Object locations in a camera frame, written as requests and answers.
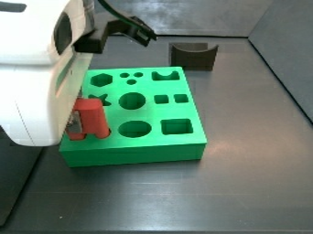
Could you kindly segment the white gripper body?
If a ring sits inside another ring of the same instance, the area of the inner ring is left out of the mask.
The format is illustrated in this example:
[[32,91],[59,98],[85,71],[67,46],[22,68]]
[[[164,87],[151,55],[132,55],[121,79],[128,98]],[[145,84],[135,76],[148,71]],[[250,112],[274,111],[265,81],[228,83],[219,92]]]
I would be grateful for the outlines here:
[[92,54],[93,0],[0,0],[0,127],[25,146],[60,142]]

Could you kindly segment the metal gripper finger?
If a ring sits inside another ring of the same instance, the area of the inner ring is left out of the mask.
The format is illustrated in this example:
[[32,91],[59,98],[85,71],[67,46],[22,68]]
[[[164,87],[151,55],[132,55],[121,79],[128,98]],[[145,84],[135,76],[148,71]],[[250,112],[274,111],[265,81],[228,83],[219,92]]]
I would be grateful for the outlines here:
[[65,130],[71,133],[81,133],[81,122],[79,111],[72,111],[69,114]]

